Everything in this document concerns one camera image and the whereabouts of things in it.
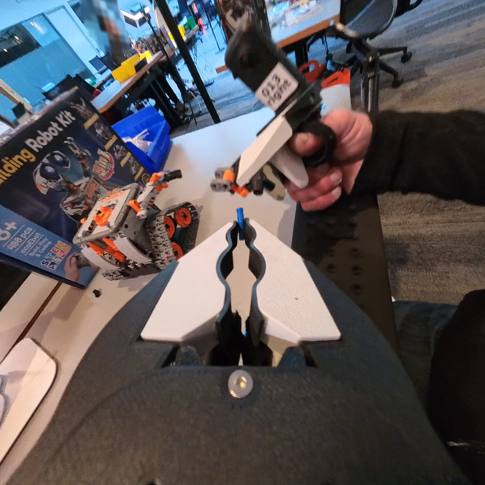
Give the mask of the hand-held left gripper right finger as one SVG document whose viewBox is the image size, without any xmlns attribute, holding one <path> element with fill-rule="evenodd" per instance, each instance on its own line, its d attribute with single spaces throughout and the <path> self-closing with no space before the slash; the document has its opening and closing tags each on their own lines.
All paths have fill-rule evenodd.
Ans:
<svg viewBox="0 0 485 485">
<path fill-rule="evenodd" d="M 253 219 L 245 220 L 252 287 L 252 338 L 279 363 L 288 348 L 341 339 L 304 259 Z"/>
</svg>

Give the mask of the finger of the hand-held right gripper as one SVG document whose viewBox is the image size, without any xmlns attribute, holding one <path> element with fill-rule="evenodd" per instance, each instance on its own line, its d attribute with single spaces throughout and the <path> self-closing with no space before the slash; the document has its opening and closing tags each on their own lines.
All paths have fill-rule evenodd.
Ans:
<svg viewBox="0 0 485 485">
<path fill-rule="evenodd" d="M 304 189 L 308 185 L 309 178 L 303 159 L 291 149 L 279 149 L 270 158 L 270 164 L 297 188 Z"/>
<path fill-rule="evenodd" d="M 282 114 L 276 116 L 240 155 L 235 184 L 239 187 L 247 185 L 292 135 L 293 130 L 287 119 Z"/>
</svg>

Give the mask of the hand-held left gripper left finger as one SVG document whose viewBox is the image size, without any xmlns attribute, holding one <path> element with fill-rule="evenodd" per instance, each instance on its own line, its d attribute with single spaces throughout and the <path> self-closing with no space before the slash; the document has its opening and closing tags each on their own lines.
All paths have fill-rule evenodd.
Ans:
<svg viewBox="0 0 485 485">
<path fill-rule="evenodd" d="M 141 339 L 191 346 L 201 357 L 217 350 L 222 362 L 238 362 L 239 320 L 227 282 L 238 237 L 237 222 L 229 222 L 179 259 Z"/>
</svg>

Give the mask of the grey orange toy arm assembly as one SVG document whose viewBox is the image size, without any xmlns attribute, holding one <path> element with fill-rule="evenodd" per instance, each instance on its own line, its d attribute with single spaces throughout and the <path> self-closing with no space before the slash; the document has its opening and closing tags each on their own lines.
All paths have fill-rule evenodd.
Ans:
<svg viewBox="0 0 485 485">
<path fill-rule="evenodd" d="M 215 192 L 228 192 L 240 197 L 253 194 L 257 197 L 264 193 L 276 201 L 282 201 L 286 197 L 286 189 L 283 185 L 280 173 L 270 164 L 266 164 L 246 185 L 239 186 L 235 179 L 235 166 L 219 167 L 214 172 L 214 178 L 210 188 Z"/>
</svg>

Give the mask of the person's right forearm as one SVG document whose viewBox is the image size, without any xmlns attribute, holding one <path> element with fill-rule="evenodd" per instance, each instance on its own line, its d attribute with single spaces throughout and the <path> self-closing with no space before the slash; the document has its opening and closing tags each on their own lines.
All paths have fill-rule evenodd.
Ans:
<svg viewBox="0 0 485 485">
<path fill-rule="evenodd" d="M 484 113 L 383 111 L 354 193 L 419 192 L 484 206 Z"/>
</svg>

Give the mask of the person's right hand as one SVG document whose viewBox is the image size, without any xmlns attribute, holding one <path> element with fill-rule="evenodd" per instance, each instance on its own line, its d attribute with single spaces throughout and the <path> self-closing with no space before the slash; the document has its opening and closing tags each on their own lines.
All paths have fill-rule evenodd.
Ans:
<svg viewBox="0 0 485 485">
<path fill-rule="evenodd" d="M 303 189 L 291 181 L 286 182 L 291 199 L 300 203 L 307 212 L 327 209 L 344 193 L 351 193 L 373 135 L 369 116 L 361 112 L 330 112 L 321 119 L 321 123 L 336 135 L 331 161 L 307 168 L 308 185 Z"/>
</svg>

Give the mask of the black pole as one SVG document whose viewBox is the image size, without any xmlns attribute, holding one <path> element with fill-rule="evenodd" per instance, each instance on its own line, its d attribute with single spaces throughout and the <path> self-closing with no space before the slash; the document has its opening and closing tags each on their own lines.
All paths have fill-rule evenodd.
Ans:
<svg viewBox="0 0 485 485">
<path fill-rule="evenodd" d="M 186 46 L 185 40 L 183 39 L 177 22 L 174 20 L 173 15 L 170 12 L 169 6 L 166 1 L 154 1 L 158 7 L 158 9 L 161 12 L 161 16 L 163 17 L 164 21 L 167 23 L 168 29 L 172 33 L 175 43 L 179 49 L 179 52 L 182 56 L 182 58 L 185 61 L 185 64 L 191 74 L 191 77 L 193 81 L 195 82 L 197 86 L 197 90 L 199 94 L 201 95 L 203 102 L 208 109 L 208 112 L 215 124 L 220 123 L 220 117 L 218 115 L 218 112 L 216 111 L 214 104 L 207 92 L 207 89 L 204 86 L 204 83 L 202 81 L 202 78 L 200 77 L 200 74 L 198 72 L 197 66 L 194 63 L 191 54 L 189 52 L 189 49 Z"/>
</svg>

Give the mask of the tracked toy robot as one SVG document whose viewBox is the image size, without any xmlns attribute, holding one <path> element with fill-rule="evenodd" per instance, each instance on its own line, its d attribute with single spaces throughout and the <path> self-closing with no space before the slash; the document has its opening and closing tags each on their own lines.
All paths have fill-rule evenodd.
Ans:
<svg viewBox="0 0 485 485">
<path fill-rule="evenodd" d="M 196 245 L 199 213 L 183 202 L 166 209 L 155 204 L 179 169 L 154 173 L 144 187 L 136 183 L 113 189 L 96 201 L 73 243 L 109 281 L 164 270 Z"/>
</svg>

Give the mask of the blue storage bin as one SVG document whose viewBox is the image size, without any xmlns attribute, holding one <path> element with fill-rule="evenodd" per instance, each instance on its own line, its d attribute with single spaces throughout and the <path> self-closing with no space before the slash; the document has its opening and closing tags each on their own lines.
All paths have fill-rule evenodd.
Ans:
<svg viewBox="0 0 485 485">
<path fill-rule="evenodd" d="M 121 139 L 134 137 L 144 129 L 148 129 L 149 135 L 145 139 L 152 144 L 147 154 L 130 142 L 125 144 L 148 173 L 160 172 L 164 168 L 172 148 L 172 140 L 169 136 L 171 128 L 154 106 L 144 107 L 113 124 L 112 128 Z"/>
</svg>

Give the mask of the grey office chair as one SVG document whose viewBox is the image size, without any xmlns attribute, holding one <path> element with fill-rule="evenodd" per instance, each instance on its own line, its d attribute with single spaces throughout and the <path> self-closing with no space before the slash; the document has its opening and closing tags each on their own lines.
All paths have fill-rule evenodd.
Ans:
<svg viewBox="0 0 485 485">
<path fill-rule="evenodd" d="M 351 76 L 359 70 L 362 74 L 361 91 L 364 92 L 365 58 L 371 52 L 376 52 L 379 56 L 390 55 L 402 52 L 401 63 L 407 63 L 412 52 L 407 46 L 397 47 L 373 47 L 369 40 L 373 40 L 384 33 L 395 20 L 411 10 L 421 5 L 422 1 L 370 1 L 363 10 L 346 25 L 341 22 L 332 22 L 326 29 L 326 34 L 330 37 L 340 38 L 348 42 L 347 53 L 353 52 L 353 57 L 349 58 Z"/>
</svg>

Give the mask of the clear plastic bag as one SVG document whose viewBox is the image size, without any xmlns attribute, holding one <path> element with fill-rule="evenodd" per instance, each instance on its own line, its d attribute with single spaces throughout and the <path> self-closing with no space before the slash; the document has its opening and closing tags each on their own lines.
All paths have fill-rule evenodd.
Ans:
<svg viewBox="0 0 485 485">
<path fill-rule="evenodd" d="M 149 135 L 148 129 L 144 129 L 140 133 L 138 133 L 134 137 L 123 137 L 122 140 L 128 144 L 129 142 L 132 143 L 135 147 L 140 149 L 144 153 L 148 153 L 151 147 L 152 142 L 146 140 L 145 138 Z"/>
</svg>

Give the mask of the white book stand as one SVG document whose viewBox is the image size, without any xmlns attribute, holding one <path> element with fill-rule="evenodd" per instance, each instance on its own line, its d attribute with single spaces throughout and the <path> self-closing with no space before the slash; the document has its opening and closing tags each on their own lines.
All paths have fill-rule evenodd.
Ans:
<svg viewBox="0 0 485 485">
<path fill-rule="evenodd" d="M 49 392 L 57 363 L 36 341 L 24 338 L 1 362 L 1 462 Z"/>
</svg>

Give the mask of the person's leg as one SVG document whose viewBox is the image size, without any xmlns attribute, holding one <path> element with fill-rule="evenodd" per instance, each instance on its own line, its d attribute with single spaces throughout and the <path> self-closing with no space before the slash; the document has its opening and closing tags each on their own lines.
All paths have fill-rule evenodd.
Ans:
<svg viewBox="0 0 485 485">
<path fill-rule="evenodd" d="M 434 349 L 428 411 L 469 480 L 484 484 L 484 290 L 467 294 Z"/>
</svg>

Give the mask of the blue robot kit box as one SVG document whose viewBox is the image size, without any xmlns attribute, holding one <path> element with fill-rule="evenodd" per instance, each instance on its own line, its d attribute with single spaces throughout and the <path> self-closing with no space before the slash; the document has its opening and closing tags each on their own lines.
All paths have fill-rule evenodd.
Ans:
<svg viewBox="0 0 485 485">
<path fill-rule="evenodd" d="M 151 174 L 82 88 L 1 136 L 1 261 L 75 288 L 98 268 L 73 242 L 96 201 Z"/>
</svg>

